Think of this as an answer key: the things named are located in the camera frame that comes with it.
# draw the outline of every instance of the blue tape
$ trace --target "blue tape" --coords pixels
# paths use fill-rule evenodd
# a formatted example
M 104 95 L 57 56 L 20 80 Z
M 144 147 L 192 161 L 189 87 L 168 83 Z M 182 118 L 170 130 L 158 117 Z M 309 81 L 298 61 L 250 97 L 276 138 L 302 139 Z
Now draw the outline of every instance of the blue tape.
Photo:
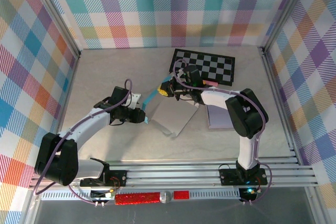
M 171 79 L 171 75 L 167 76 L 163 82 L 169 81 Z M 158 89 L 155 89 L 142 103 L 142 110 L 145 111 L 147 104 L 158 94 Z

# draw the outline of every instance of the colorful plaid wall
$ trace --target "colorful plaid wall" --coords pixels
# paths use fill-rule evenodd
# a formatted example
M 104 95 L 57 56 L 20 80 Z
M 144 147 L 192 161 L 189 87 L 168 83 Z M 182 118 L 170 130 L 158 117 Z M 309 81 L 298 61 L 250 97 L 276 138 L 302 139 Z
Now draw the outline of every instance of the colorful plaid wall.
M 336 223 L 336 0 L 299 0 L 271 60 L 296 143 Z
M 55 0 L 70 30 L 90 49 L 261 45 L 281 2 Z
M 268 27 L 268 30 L 267 30 L 267 32 L 266 32 L 266 36 L 264 37 L 264 40 L 262 41 L 262 43 L 261 43 L 260 46 L 264 47 L 264 46 L 266 45 L 266 42 L 268 41 L 269 36 L 272 34 L 275 25 L 276 25 L 277 22 L 279 21 L 282 12 L 284 11 L 285 7 L 286 7 L 287 4 L 288 4 L 288 1 L 289 1 L 289 0 L 282 0 L 282 1 L 281 1 L 280 5 L 279 5 L 279 7 L 278 7 L 277 12 L 275 13 L 275 15 L 274 15 L 274 17 L 273 17 L 273 19 L 272 19 L 272 22 L 271 22 L 270 26 Z
M 40 0 L 0 0 L 0 223 L 17 223 L 75 57 Z

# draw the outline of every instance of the checkerboard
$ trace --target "checkerboard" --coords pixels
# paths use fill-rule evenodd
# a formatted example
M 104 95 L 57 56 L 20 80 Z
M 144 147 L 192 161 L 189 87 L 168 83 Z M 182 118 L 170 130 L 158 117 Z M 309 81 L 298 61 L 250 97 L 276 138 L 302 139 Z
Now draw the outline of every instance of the checkerboard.
M 174 63 L 179 59 L 185 60 L 187 64 L 196 65 L 203 80 L 232 86 L 235 72 L 234 57 L 175 49 L 170 73 L 173 72 Z M 178 62 L 176 69 L 179 70 L 181 66 L 182 62 Z

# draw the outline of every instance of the enclosure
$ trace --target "enclosure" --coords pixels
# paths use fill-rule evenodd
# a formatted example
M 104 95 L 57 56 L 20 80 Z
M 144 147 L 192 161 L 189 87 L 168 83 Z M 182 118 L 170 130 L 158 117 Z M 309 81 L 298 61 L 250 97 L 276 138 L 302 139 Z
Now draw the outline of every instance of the enclosure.
M 1 0 L 0 223 L 336 222 L 335 26 L 336 0 Z M 178 57 L 220 89 L 253 90 L 265 108 L 259 156 L 273 180 L 260 202 L 237 204 L 241 187 L 219 180 L 218 166 L 235 168 L 239 155 L 228 114 L 158 93 Z M 120 194 L 188 190 L 190 201 L 96 209 L 60 185 L 33 196 L 42 138 L 127 78 L 145 122 L 104 127 L 79 159 L 127 170 Z

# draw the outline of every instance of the purple cable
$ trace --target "purple cable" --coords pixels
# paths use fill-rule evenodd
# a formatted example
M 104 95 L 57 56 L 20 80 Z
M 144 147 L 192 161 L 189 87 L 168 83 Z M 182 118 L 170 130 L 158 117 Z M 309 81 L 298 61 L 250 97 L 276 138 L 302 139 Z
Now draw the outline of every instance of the purple cable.
M 186 84 L 184 84 L 182 81 L 180 81 L 180 79 L 178 78 L 177 74 L 176 74 L 176 64 L 180 61 L 183 61 L 183 59 L 179 59 L 177 60 L 175 63 L 174 63 L 174 67 L 173 67 L 173 73 L 174 73 L 174 77 L 175 79 L 177 80 L 177 82 L 179 84 L 181 84 L 182 86 L 184 86 L 185 88 L 188 88 L 188 89 L 197 89 L 197 90 L 204 90 L 204 91 L 214 91 L 214 92 L 221 92 L 221 93 L 224 93 L 224 94 L 233 94 L 233 95 L 237 95 L 239 97 L 242 97 L 244 100 L 248 101 L 257 111 L 258 113 L 260 114 L 261 116 L 261 119 L 262 119 L 262 127 L 261 127 L 261 130 L 257 133 L 257 136 L 256 136 L 256 139 L 257 139 L 257 142 L 254 146 L 254 156 L 256 157 L 256 160 L 258 162 L 258 164 L 260 165 L 265 165 L 268 169 L 269 169 L 269 172 L 270 172 L 270 179 L 269 179 L 269 183 L 268 183 L 268 186 L 266 188 L 266 191 L 262 194 L 262 196 L 258 199 L 256 199 L 255 201 L 259 201 L 259 199 L 262 199 L 263 196 L 266 194 L 266 192 L 268 191 L 268 189 L 270 188 L 271 186 L 271 182 L 272 182 L 272 171 L 270 169 L 270 167 L 267 165 L 267 164 L 263 164 L 263 163 L 260 163 L 259 160 L 258 160 L 258 145 L 259 145 L 259 140 L 260 140 L 260 136 L 261 134 L 263 133 L 264 129 L 265 129 L 265 126 L 266 126 L 266 118 L 263 114 L 263 112 L 261 111 L 261 109 L 257 106 L 257 104 L 252 101 L 250 98 L 240 94 L 240 93 L 237 93 L 237 92 L 234 92 L 234 91 L 229 91 L 229 90 L 223 90 L 223 89 L 210 89 L 210 88 L 199 88 L 199 87 L 192 87 L 192 86 L 188 86 Z
M 121 104 L 123 104 L 124 101 L 126 101 L 127 98 L 128 98 L 128 96 L 130 95 L 130 93 L 131 93 L 131 91 L 132 91 L 132 87 L 133 87 L 133 84 L 132 84 L 131 79 L 126 79 L 126 81 L 125 81 L 125 83 L 124 83 L 125 88 L 126 88 L 126 84 L 127 84 L 127 82 L 130 83 L 130 88 L 129 88 L 128 93 L 126 94 L 126 96 L 125 96 L 120 102 L 118 102 L 117 104 L 115 104 L 115 105 L 113 105 L 113 106 L 111 106 L 111 107 L 109 107 L 109 108 L 107 108 L 107 109 L 98 111 L 98 112 L 96 112 L 96 113 L 94 113 L 94 114 L 92 114 L 92 115 L 87 116 L 86 118 L 83 118 L 83 119 L 80 120 L 78 123 L 76 123 L 76 124 L 70 129 L 70 131 L 67 132 L 67 134 L 65 134 L 65 136 L 58 142 L 58 144 L 56 145 L 55 149 L 53 150 L 53 153 L 51 154 L 51 156 L 50 156 L 50 158 L 49 158 L 49 160 L 48 160 L 48 162 L 47 162 L 47 164 L 46 164 L 46 167 L 45 167 L 44 170 L 42 171 L 42 173 L 41 173 L 40 177 L 38 178 L 38 181 L 37 181 L 37 183 L 36 183 L 36 185 L 35 185 L 35 187 L 34 187 L 33 194 L 34 194 L 35 196 L 40 195 L 41 193 L 45 192 L 46 190 L 48 190 L 51 186 L 53 186 L 53 185 L 55 184 L 55 182 L 52 182 L 52 183 L 49 184 L 47 187 L 43 188 L 41 191 L 37 191 L 39 185 L 41 184 L 42 179 L 43 179 L 44 176 L 46 175 L 46 173 L 47 173 L 47 171 L 48 171 L 48 169 L 49 169 L 49 167 L 50 167 L 50 165 L 51 165 L 51 163 L 52 163 L 52 161 L 53 161 L 53 159 L 54 159 L 54 157 L 55 157 L 55 155 L 56 155 L 56 152 L 57 152 L 58 149 L 61 147 L 62 143 L 66 140 L 66 138 L 67 138 L 69 135 L 71 135 L 72 132 L 73 132 L 78 126 L 80 126 L 82 123 L 86 122 L 86 121 L 89 120 L 90 118 L 92 118 L 92 117 L 94 117 L 94 116 L 96 116 L 96 115 L 99 115 L 99 114 L 101 114 L 101 113 L 104 113 L 104 112 L 109 112 L 109 111 L 113 110 L 114 108 L 116 108 L 116 107 L 120 106 Z M 69 185 L 69 189 L 72 191 L 72 193 L 73 193 L 76 197 L 80 198 L 81 200 L 83 200 L 83 201 L 85 201 L 85 202 L 87 202 L 87 203 L 94 204 L 93 202 L 91 202 L 91 201 L 89 201 L 89 200 L 87 200 L 87 199 L 84 199 L 84 198 L 80 197 L 79 195 L 77 195 L 77 194 L 72 190 L 72 188 L 70 187 L 70 185 Z

